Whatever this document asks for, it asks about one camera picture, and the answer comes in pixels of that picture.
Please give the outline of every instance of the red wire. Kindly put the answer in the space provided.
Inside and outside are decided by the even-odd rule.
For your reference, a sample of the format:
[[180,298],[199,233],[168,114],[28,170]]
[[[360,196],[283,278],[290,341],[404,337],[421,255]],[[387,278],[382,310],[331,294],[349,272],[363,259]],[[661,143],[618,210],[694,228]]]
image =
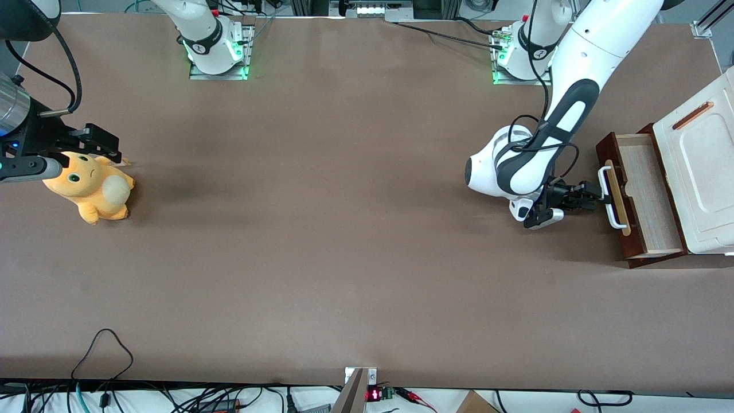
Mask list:
[[423,400],[421,398],[421,396],[416,395],[414,392],[408,393],[408,398],[410,400],[412,400],[412,401],[415,401],[416,403],[418,403],[421,406],[424,406],[424,407],[427,407],[427,408],[433,410],[433,413],[438,413],[438,411],[436,409],[434,409],[433,406],[431,406],[430,404],[428,404],[428,402],[426,402],[425,400]]
[[433,413],[438,413],[438,412],[436,411],[436,409],[434,409],[434,408],[433,408],[433,406],[431,406],[430,404],[426,403],[426,402],[425,402],[425,401],[423,401],[423,400],[419,401],[419,402],[418,402],[418,404],[421,404],[421,406],[425,406],[425,407],[427,407],[427,408],[429,408],[429,409],[433,410]]

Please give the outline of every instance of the wooden drawer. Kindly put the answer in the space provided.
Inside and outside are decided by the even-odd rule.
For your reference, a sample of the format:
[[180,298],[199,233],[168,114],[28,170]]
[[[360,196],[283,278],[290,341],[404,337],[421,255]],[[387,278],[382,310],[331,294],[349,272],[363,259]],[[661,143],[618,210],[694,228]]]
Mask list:
[[606,178],[616,219],[626,226],[619,230],[619,241],[630,267],[686,255],[652,128],[610,133],[597,144],[597,157],[600,166],[611,166]]

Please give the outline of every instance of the white drawer handle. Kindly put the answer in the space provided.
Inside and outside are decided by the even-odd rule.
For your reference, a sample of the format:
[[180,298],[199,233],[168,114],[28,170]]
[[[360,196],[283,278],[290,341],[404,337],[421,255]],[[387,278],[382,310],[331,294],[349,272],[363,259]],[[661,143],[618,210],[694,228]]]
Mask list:
[[[599,183],[601,184],[601,192],[604,194],[605,197],[609,196],[609,190],[607,189],[607,181],[606,181],[606,175],[604,174],[605,171],[611,170],[611,166],[605,165],[601,168],[599,168],[599,172],[597,173],[599,176]],[[606,207],[606,216],[609,218],[609,225],[611,225],[614,229],[625,229],[627,226],[622,223],[617,222],[617,218],[614,217],[614,208],[612,208],[611,204],[605,204]]]

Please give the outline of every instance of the brown table surface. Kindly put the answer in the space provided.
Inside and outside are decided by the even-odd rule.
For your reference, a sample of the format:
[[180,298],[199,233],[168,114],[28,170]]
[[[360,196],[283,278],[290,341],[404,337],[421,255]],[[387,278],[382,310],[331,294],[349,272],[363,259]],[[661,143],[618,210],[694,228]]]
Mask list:
[[[67,122],[119,136],[138,187],[130,219],[96,227],[40,182],[0,187],[0,376],[67,377],[110,327],[135,355],[124,378],[338,384],[361,365],[416,387],[734,389],[733,270],[627,270],[602,211],[527,231],[465,186],[467,157],[542,106],[540,87],[492,85],[486,50],[284,19],[250,80],[193,82],[166,16],[59,27],[84,83]],[[27,58],[71,82],[53,38]],[[578,133],[571,181],[595,176],[607,133],[718,74],[708,41],[653,26]],[[125,360],[104,337],[79,375]]]

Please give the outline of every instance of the stuffed animal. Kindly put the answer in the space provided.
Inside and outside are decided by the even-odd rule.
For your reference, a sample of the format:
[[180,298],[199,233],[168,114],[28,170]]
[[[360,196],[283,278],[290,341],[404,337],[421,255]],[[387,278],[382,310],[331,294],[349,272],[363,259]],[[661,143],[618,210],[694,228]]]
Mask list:
[[92,225],[97,225],[99,218],[128,217],[125,202],[135,185],[130,176],[110,166],[112,161],[105,157],[94,159],[75,152],[64,155],[69,157],[69,167],[56,178],[43,180],[51,191],[75,203],[81,217]]

